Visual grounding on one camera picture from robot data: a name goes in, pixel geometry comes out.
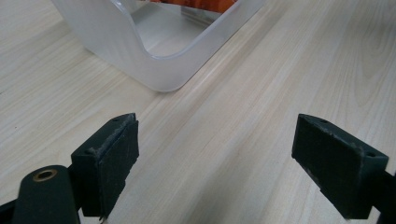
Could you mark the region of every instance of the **wooden table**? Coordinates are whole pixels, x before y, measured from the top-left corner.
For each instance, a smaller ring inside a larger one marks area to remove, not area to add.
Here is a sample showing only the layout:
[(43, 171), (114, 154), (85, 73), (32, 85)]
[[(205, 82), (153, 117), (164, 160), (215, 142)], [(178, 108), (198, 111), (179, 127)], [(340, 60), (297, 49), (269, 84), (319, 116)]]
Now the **wooden table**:
[(343, 220), (290, 153), (306, 113), (394, 173), (396, 1), (268, 0), (169, 93), (85, 50), (50, 0), (0, 1), (0, 203), (130, 112), (141, 155), (108, 223), (375, 223)]

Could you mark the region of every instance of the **table top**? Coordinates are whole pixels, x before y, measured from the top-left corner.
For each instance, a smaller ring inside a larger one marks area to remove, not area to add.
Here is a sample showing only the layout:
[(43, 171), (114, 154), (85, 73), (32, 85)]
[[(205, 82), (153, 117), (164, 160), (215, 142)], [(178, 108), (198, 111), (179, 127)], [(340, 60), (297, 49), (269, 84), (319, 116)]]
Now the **table top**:
[(268, 0), (168, 93), (85, 50), (50, 0), (0, 3), (0, 203), (131, 112), (140, 157), (108, 223), (375, 223), (344, 220), (291, 146), (305, 113), (395, 172), (396, 1)]

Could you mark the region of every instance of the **black object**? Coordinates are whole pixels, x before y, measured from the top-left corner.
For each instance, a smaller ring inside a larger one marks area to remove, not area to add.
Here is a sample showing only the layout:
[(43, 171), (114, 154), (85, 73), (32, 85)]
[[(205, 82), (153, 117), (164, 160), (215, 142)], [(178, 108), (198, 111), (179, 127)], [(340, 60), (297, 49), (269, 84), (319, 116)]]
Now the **black object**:
[(0, 223), (79, 223), (108, 217), (139, 156), (134, 114), (111, 119), (72, 154), (72, 165), (27, 175), (18, 199), (0, 206)]
[(396, 177), (388, 156), (324, 119), (299, 115), (291, 156), (344, 218), (396, 223)]

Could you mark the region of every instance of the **reddish-brown object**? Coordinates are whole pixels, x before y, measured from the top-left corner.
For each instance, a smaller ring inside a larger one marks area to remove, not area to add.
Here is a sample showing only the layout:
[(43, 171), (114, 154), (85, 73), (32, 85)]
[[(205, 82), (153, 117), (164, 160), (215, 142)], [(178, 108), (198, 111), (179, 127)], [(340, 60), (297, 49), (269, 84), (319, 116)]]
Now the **reddish-brown object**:
[(151, 2), (160, 2), (180, 5), (183, 7), (195, 7), (207, 11), (215, 11), (223, 13), (230, 6), (233, 5), (236, 0), (150, 0)]

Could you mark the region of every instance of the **white plastic container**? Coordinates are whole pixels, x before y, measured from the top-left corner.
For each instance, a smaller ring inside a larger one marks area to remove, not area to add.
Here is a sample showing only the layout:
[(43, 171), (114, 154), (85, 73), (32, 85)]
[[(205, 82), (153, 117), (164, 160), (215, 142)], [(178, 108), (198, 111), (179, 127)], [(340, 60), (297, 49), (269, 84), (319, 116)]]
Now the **white plastic container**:
[(173, 91), (259, 9), (239, 0), (219, 14), (135, 0), (52, 0), (85, 48), (155, 91)]

